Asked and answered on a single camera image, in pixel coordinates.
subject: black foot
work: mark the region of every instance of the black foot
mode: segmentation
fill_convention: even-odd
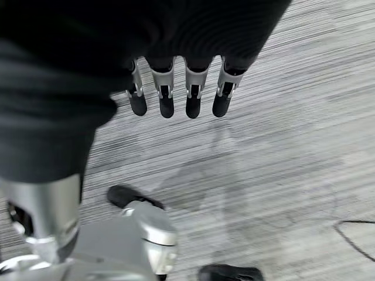
[[[164,205],[160,201],[143,195],[130,185],[111,186],[107,191],[107,198],[109,202],[122,209],[132,201],[147,201],[164,210]]]
[[[196,96],[186,99],[186,115],[189,118],[197,118],[200,112],[200,99]]]
[[[230,265],[206,265],[199,270],[199,281],[264,281],[257,268],[238,268]]]
[[[230,98],[227,95],[222,95],[219,97],[215,95],[215,100],[213,101],[212,113],[216,117],[223,117],[229,108]]]
[[[173,104],[173,98],[163,97],[159,99],[160,102],[160,113],[164,118],[170,118],[175,113],[175,106]]]
[[[147,112],[147,104],[144,95],[140,97],[137,94],[133,94],[132,97],[129,99],[131,109],[133,110],[135,115],[143,116]]]
[[[162,275],[157,275],[157,277],[158,277],[159,281],[165,281],[167,275],[166,274],[162,274]]]

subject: black fabric sleeve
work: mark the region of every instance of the black fabric sleeve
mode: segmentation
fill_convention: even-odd
[[[95,130],[131,78],[62,71],[0,39],[0,176],[28,183],[83,175]]]

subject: silver metal joint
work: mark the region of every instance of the silver metal joint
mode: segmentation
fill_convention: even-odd
[[[137,222],[148,260],[155,274],[168,274],[176,262],[178,232],[166,212],[151,203],[133,201],[121,213]]]
[[[159,98],[168,96],[173,97],[173,72],[175,68],[175,62],[172,63],[172,69],[169,72],[157,72],[151,69],[152,76],[154,77],[155,88],[158,92]]]
[[[80,176],[50,183],[0,179],[13,226],[34,254],[61,263],[71,254],[79,233]]]
[[[143,86],[142,86],[142,78],[141,73],[139,72],[138,62],[134,60],[134,70],[131,73],[133,77],[133,85],[130,90],[126,90],[125,92],[128,94],[129,98],[132,98],[134,95],[137,97],[143,96]]]
[[[208,72],[209,67],[203,72],[194,72],[186,66],[186,91],[188,98],[192,98],[192,93],[195,91],[194,94],[197,94],[197,99],[200,99]]]
[[[231,98],[233,96],[234,90],[240,84],[240,81],[244,73],[240,75],[236,75],[236,76],[231,75],[224,70],[224,65],[225,65],[225,59],[223,59],[223,63],[221,65],[219,79],[217,81],[216,94],[219,97],[222,97],[223,94],[226,94],[228,98]]]

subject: black cloth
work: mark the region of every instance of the black cloth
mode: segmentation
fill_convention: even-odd
[[[83,177],[139,56],[252,60],[290,0],[3,0],[0,177]]]

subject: striped carpet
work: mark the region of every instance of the striped carpet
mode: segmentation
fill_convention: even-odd
[[[227,116],[212,115],[220,60],[198,119],[185,114],[185,65],[175,67],[175,115],[163,119],[139,61],[148,113],[124,94],[97,134],[84,224],[118,212],[106,189],[129,183],[168,205],[180,231],[169,280],[194,281],[213,262],[258,266],[266,280],[375,280],[375,263],[333,228],[375,220],[375,2],[295,0],[249,69]],[[0,201],[3,259],[28,252]],[[375,257],[375,225],[342,231]]]

